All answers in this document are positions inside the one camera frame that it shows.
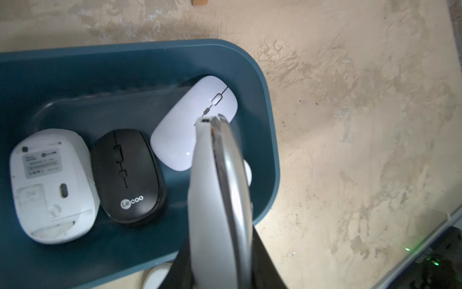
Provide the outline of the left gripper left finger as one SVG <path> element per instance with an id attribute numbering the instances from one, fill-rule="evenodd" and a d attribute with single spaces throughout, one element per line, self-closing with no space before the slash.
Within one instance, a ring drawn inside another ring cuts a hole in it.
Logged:
<path id="1" fill-rule="evenodd" d="M 186 237 L 177 257 L 160 285 L 160 289 L 192 289 L 194 277 L 191 268 L 190 239 Z"/>

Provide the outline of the white rounded mouse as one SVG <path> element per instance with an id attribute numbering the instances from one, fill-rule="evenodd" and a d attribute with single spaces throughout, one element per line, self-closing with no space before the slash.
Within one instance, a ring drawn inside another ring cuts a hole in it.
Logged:
<path id="1" fill-rule="evenodd" d="M 164 263 L 152 268 L 144 278 L 142 289 L 159 289 L 171 268 L 172 263 Z"/>

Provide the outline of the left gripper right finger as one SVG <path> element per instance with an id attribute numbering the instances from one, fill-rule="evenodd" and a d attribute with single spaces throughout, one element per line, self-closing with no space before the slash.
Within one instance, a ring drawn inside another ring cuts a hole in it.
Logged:
<path id="1" fill-rule="evenodd" d="M 253 227 L 252 239 L 252 265 L 251 287 L 253 289 L 286 289 L 284 281 L 280 277 L 272 262 L 263 242 Z"/>

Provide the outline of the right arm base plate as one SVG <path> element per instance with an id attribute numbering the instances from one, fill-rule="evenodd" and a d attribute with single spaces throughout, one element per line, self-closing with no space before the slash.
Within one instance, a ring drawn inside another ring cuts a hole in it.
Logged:
<path id="1" fill-rule="evenodd" d="M 450 227 L 391 284 L 390 289 L 460 289 L 462 232 Z"/>

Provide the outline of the white slim mouse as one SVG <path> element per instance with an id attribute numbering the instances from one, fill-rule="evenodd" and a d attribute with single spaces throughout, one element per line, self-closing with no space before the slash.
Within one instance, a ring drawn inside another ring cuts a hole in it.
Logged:
<path id="1" fill-rule="evenodd" d="M 174 171 L 188 170 L 196 144 L 196 122 L 219 114 L 231 121 L 238 109 L 237 97 L 220 78 L 200 79 L 165 115 L 150 136 L 157 158 Z"/>

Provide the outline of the teal storage box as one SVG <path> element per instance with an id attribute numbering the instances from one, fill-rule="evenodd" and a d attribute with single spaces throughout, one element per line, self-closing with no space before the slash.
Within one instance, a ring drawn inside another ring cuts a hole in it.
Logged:
<path id="1" fill-rule="evenodd" d="M 1 54 L 1 287 L 92 288 L 171 261 L 188 234 L 189 172 L 162 166 L 167 206 L 143 225 L 119 225 L 100 211 L 76 241 L 44 245 L 19 225 L 10 184 L 13 148 L 37 131 L 78 133 L 88 147 L 109 131 L 150 137 L 198 80 L 223 80 L 238 101 L 231 127 L 251 167 L 253 221 L 273 205 L 280 183 L 268 85 L 256 61 L 223 40 L 181 40 Z"/>

